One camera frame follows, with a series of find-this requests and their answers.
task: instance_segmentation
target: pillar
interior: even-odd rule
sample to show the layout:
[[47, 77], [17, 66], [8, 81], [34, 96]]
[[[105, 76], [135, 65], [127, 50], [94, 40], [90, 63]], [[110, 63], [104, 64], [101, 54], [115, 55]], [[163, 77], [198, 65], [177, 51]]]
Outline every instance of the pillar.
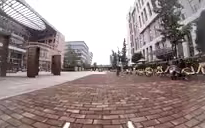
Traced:
[[0, 42], [1, 40], [3, 46], [2, 46], [2, 50], [0, 51], [1, 53], [0, 76], [6, 77], [10, 36], [0, 36]]
[[27, 53], [27, 77], [34, 78], [39, 72], [40, 48], [30, 47]]
[[51, 72], [54, 75], [61, 75], [61, 55], [53, 55], [51, 62]]

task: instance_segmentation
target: window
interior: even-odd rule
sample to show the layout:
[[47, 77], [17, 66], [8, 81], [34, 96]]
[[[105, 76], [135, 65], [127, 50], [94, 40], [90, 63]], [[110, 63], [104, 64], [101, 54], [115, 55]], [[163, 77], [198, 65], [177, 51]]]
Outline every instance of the window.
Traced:
[[142, 23], [144, 24], [145, 23], [145, 19], [144, 19], [144, 13], [143, 12], [141, 13], [141, 16], [142, 16]]
[[151, 26], [149, 26], [148, 29], [149, 29], [149, 32], [148, 32], [149, 41], [152, 41], [153, 40], [153, 33], [152, 33], [152, 30], [151, 30]]
[[153, 13], [152, 13], [151, 6], [149, 3], [147, 3], [147, 8], [149, 10], [149, 15], [152, 16]]
[[140, 27], [142, 27], [142, 19], [141, 19], [141, 16], [139, 16], [139, 25], [140, 25]]
[[139, 5], [138, 5], [138, 3], [136, 3], [136, 8], [137, 8], [137, 11], [139, 12]]
[[143, 49], [143, 57], [145, 57], [145, 49]]
[[141, 2], [140, 2], [140, 0], [138, 1], [139, 2], [139, 7], [140, 7], [140, 9], [142, 8], [142, 5], [141, 5]]
[[149, 49], [146, 48], [146, 60], [149, 60]]
[[181, 19], [185, 20], [185, 15], [184, 14], [181, 14]]
[[143, 42], [143, 45], [146, 44], [146, 42], [145, 42], [145, 32], [142, 34], [142, 42]]
[[142, 6], [144, 5], [144, 0], [141, 0]]
[[150, 59], [151, 61], [153, 61], [153, 46], [150, 46], [149, 50], [150, 50]]
[[144, 8], [143, 10], [144, 14], [145, 14], [145, 20], [147, 21], [148, 20], [148, 17], [147, 17], [147, 13], [146, 13], [146, 9]]

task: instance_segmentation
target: building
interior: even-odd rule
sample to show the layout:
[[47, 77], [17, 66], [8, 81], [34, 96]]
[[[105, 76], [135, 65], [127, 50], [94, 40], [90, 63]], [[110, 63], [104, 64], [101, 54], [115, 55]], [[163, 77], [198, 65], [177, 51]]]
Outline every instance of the building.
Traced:
[[[24, 66], [24, 58], [26, 50], [23, 48], [24, 38], [21, 36], [12, 34], [11, 42], [8, 50], [8, 67], [9, 71], [17, 70]], [[1, 63], [1, 50], [3, 47], [2, 41], [0, 41], [0, 63]]]
[[[205, 9], [205, 0], [179, 0], [184, 7], [182, 10], [182, 24], [193, 23]], [[136, 0], [133, 7], [127, 15], [128, 21], [128, 56], [141, 52], [146, 61], [159, 60], [159, 56], [172, 53], [170, 42], [161, 42], [160, 19], [158, 14], [154, 13], [153, 8], [156, 6], [152, 0]], [[184, 42], [178, 46], [178, 55], [190, 57], [197, 54], [195, 48], [195, 30], [193, 26], [191, 31], [191, 42]]]
[[93, 53], [92, 52], [89, 52], [89, 63], [88, 64], [92, 64], [92, 61], [93, 61]]
[[190, 57], [198, 54], [196, 50], [196, 20], [200, 17], [201, 12], [205, 10], [205, 0], [179, 0], [184, 9], [182, 10], [182, 23], [192, 23], [191, 40], [183, 43], [184, 57]]
[[79, 55], [83, 63], [90, 63], [89, 47], [84, 41], [68, 41], [65, 44], [65, 51], [68, 48], [75, 50]]
[[37, 46], [40, 48], [39, 67], [41, 70], [50, 71], [53, 55], [59, 54], [61, 58], [64, 58], [64, 45], [65, 37], [60, 32], [56, 32], [37, 42], [29, 42], [27, 47]]
[[59, 75], [64, 42], [64, 36], [25, 0], [0, 0], [0, 76], [27, 68], [27, 76], [35, 77], [39, 67]]

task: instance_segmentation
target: brick pavement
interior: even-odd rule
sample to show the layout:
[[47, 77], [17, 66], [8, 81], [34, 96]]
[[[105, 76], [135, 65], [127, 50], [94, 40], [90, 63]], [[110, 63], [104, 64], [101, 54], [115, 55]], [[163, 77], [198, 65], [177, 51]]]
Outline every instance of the brick pavement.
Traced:
[[0, 100], [0, 128], [205, 128], [205, 81], [91, 75]]

